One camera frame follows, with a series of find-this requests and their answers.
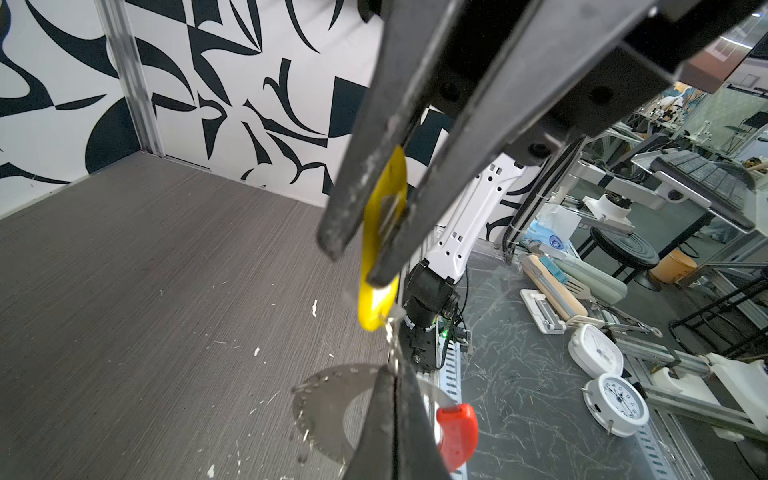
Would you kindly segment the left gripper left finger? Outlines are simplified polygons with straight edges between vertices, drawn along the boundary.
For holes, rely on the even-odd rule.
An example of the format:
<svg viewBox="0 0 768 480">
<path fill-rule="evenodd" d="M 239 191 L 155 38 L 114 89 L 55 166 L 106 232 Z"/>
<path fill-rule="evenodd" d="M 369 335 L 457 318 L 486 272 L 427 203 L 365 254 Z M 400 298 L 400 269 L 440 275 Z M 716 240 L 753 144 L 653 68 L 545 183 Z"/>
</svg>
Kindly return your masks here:
<svg viewBox="0 0 768 480">
<path fill-rule="evenodd" d="M 362 221 L 395 147 L 424 105 L 431 78 L 465 9 L 463 1 L 391 1 L 370 86 L 317 230 L 320 250 L 337 260 Z"/>
</svg>

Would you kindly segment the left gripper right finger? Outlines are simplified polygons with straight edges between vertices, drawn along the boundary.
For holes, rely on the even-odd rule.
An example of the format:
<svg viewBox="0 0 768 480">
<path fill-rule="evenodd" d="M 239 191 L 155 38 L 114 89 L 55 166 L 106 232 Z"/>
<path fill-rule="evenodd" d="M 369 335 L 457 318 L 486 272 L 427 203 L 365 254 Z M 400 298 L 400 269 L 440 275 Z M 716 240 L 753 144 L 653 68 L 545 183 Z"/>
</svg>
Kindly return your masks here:
<svg viewBox="0 0 768 480">
<path fill-rule="evenodd" d="M 464 187 L 572 89 L 652 1 L 536 1 L 484 75 L 408 201 L 368 281 L 388 284 Z"/>
</svg>

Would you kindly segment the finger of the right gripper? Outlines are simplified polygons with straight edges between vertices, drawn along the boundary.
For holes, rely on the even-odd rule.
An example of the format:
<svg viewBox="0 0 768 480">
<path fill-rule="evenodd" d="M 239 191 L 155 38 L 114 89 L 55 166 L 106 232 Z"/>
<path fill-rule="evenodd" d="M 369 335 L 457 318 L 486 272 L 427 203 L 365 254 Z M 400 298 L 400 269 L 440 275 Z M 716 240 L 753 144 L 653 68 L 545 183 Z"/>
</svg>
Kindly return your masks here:
<svg viewBox="0 0 768 480">
<path fill-rule="evenodd" d="M 413 369 L 394 356 L 394 478 L 450 479 Z"/>
<path fill-rule="evenodd" d="M 390 480 L 396 473 L 396 376 L 380 367 L 355 453 L 343 479 Z"/>
</svg>

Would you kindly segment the red key tag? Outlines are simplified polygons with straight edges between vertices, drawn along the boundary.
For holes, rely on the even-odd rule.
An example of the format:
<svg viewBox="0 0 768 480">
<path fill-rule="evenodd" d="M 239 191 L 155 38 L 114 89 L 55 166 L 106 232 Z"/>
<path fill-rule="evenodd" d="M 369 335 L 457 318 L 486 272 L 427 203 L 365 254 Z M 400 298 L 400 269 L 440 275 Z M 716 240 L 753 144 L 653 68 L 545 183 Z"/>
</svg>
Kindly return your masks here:
<svg viewBox="0 0 768 480">
<path fill-rule="evenodd" d="M 439 452 L 446 469 L 454 472 L 465 465 L 476 451 L 479 427 L 474 408 L 467 403 L 440 407 L 436 420 L 442 430 Z"/>
</svg>

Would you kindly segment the yellow key tag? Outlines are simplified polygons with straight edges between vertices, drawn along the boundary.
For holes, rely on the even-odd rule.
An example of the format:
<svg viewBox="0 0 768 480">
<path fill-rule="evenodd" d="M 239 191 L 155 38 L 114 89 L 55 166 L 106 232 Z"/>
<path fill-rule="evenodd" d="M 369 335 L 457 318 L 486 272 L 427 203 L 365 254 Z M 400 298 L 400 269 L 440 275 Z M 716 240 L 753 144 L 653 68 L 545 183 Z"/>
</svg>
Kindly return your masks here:
<svg viewBox="0 0 768 480">
<path fill-rule="evenodd" d="M 375 331 L 385 323 L 398 292 L 398 276 L 384 287 L 371 285 L 367 278 L 378 260 L 386 237 L 402 216 L 407 187 L 405 153 L 401 146 L 397 146 L 376 183 L 363 215 L 358 320 L 366 331 Z"/>
</svg>

